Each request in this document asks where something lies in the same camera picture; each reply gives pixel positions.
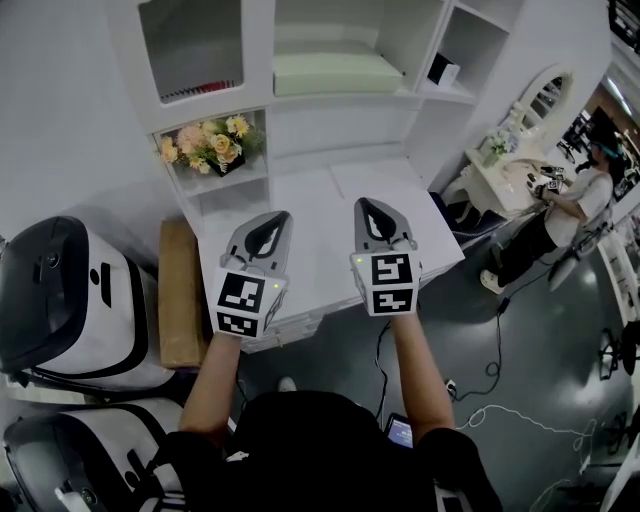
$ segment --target phone screen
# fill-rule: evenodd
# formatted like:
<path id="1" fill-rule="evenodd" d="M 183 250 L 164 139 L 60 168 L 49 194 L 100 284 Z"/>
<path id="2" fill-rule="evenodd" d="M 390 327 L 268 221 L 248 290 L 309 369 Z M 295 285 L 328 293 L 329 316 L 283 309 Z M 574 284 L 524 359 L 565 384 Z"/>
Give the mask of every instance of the phone screen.
<path id="1" fill-rule="evenodd" d="M 397 419 L 391 420 L 391 428 L 388 437 L 391 441 L 407 448 L 413 448 L 413 436 L 411 435 L 411 427 Z"/>

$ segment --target white shirt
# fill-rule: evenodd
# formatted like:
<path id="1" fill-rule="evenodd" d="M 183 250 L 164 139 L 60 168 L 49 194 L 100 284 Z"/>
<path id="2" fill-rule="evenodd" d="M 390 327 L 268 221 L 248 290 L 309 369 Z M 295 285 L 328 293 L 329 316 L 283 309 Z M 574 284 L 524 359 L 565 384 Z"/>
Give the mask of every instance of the white shirt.
<path id="1" fill-rule="evenodd" d="M 580 205 L 588 224 L 604 211 L 612 194 L 611 176 L 591 167 L 578 174 L 576 181 L 562 197 Z M 547 210 L 544 225 L 553 243 L 558 247 L 566 247 L 576 235 L 580 220 L 554 204 Z"/>

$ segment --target black shirt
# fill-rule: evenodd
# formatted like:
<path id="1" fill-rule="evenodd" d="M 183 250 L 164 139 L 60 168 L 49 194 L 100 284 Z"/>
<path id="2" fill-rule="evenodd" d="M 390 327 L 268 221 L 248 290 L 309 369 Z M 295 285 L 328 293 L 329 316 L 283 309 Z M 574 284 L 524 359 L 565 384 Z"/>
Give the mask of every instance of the black shirt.
<path id="1" fill-rule="evenodd" d="M 248 501 L 309 508 L 350 497 L 358 504 L 390 498 L 435 511 L 434 480 L 464 493 L 473 510 L 502 510 L 478 450 L 464 434 L 436 429 L 414 449 L 404 448 L 386 438 L 369 411 L 333 393 L 256 398 L 242 413 L 227 453 L 224 459 L 204 437 L 176 432 L 167 436 L 159 462 L 172 464 L 193 511 Z"/>

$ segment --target forearm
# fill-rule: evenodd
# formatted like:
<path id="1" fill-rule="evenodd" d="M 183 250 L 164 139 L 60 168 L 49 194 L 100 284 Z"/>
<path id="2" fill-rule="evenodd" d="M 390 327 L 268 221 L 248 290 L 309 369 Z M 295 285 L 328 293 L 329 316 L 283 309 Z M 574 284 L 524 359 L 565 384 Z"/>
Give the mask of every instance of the forearm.
<path id="1" fill-rule="evenodd" d="M 398 353 L 402 398 L 414 445 L 430 430 L 455 428 L 451 398 L 431 355 L 418 315 L 391 320 Z"/>
<path id="2" fill-rule="evenodd" d="M 180 418 L 180 430 L 200 433 L 218 447 L 227 434 L 240 341 L 224 333 L 213 337 Z"/>
<path id="3" fill-rule="evenodd" d="M 580 205 L 575 201 L 570 201 L 569 199 L 566 199 L 561 195 L 553 193 L 550 193 L 548 195 L 548 199 L 552 203 L 555 203 L 558 208 L 560 208 L 567 215 L 571 215 L 572 217 L 579 219 L 580 222 L 585 222 L 587 220 L 586 215 L 582 211 L 582 208 L 580 208 Z"/>

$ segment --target person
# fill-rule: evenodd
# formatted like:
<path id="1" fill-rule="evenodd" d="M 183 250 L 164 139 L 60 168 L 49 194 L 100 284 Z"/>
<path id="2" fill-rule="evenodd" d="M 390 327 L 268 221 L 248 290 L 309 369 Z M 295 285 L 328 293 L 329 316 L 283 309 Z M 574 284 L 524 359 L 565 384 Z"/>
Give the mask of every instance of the person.
<path id="1" fill-rule="evenodd" d="M 290 379 L 292 392 L 251 400 L 230 435 L 241 340 L 216 333 L 180 431 L 166 437 L 158 456 L 159 464 L 175 469 L 188 510 L 248 501 L 306 508 L 355 498 L 393 499 L 436 511 L 436 493 L 444 488 L 468 501 L 451 510 L 502 510 L 476 446 L 455 430 L 451 400 L 418 316 L 393 317 L 391 329 L 413 449 L 390 441 L 374 415 L 349 399 L 296 391 Z"/>
<path id="2" fill-rule="evenodd" d="M 580 226 L 600 215 L 611 201 L 611 172 L 619 161 L 613 132 L 602 134 L 591 143 L 592 166 L 578 174 L 569 189 L 562 194 L 542 191 L 542 199 L 550 206 L 525 224 L 504 249 L 494 250 L 497 272 L 485 269 L 480 282 L 496 295 L 531 268 L 533 263 L 558 247 L 571 244 Z"/>

